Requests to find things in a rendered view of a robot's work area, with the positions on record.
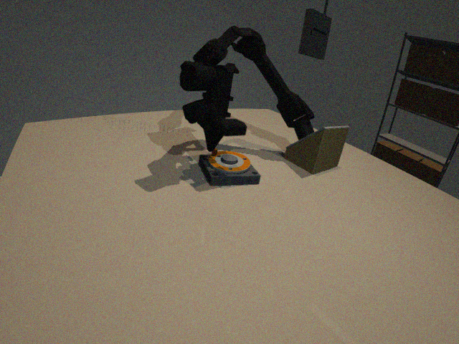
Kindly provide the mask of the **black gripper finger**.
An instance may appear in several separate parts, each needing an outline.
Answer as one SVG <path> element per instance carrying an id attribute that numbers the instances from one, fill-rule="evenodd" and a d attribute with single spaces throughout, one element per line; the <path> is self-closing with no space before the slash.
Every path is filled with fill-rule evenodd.
<path id="1" fill-rule="evenodd" d="M 211 124 L 204 124 L 204 123 L 201 123 L 201 122 L 197 122 L 197 123 L 200 124 L 202 126 L 202 128 L 204 129 L 204 137 L 205 137 L 205 140 L 206 140 L 207 150 L 208 150 L 208 132 L 207 132 L 207 129 L 205 128 L 205 126 L 211 126 Z"/>
<path id="2" fill-rule="evenodd" d="M 211 126 L 205 126 L 208 132 L 208 151 L 212 152 L 217 146 L 218 142 L 222 139 L 223 135 L 216 132 Z"/>

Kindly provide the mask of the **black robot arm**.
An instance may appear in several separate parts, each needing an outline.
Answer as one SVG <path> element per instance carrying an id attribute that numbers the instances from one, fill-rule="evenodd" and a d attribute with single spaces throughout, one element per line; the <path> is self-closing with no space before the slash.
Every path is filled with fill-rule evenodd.
<path id="1" fill-rule="evenodd" d="M 233 41 L 239 36 L 243 38 L 235 44 Z M 194 62 L 185 61 L 180 66 L 182 69 L 179 76 L 181 88 L 185 91 L 231 92 L 233 75 L 238 74 L 239 70 L 232 63 L 218 65 L 225 59 L 227 48 L 230 45 L 233 46 L 234 51 L 241 53 L 256 64 L 278 97 L 278 111 L 286 125 L 294 128 L 298 140 L 314 133 L 310 122 L 315 118 L 313 112 L 300 96 L 288 89 L 274 64 L 266 55 L 262 37 L 249 27 L 230 27 L 219 39 L 214 38 L 208 41 L 193 56 Z M 216 118 L 215 101 L 212 97 L 209 97 L 208 101 L 205 94 L 203 99 L 188 103 L 182 108 L 184 117 L 190 124 L 195 124 L 208 117 L 210 120 Z"/>

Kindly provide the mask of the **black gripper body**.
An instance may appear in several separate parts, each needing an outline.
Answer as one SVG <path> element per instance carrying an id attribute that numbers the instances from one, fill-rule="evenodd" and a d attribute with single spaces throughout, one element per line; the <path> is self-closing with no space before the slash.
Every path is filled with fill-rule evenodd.
<path id="1" fill-rule="evenodd" d="M 247 126 L 241 120 L 237 118 L 230 118 L 231 113 L 228 111 L 229 101 L 233 101 L 234 97 L 230 96 L 231 92 L 217 92 L 213 90 L 207 90 L 203 92 L 209 97 L 213 98 L 216 107 L 216 118 L 210 120 L 209 117 L 205 120 L 200 121 L 204 124 L 211 124 L 211 127 L 216 130 L 220 135 L 231 136 L 231 135 L 246 135 Z"/>

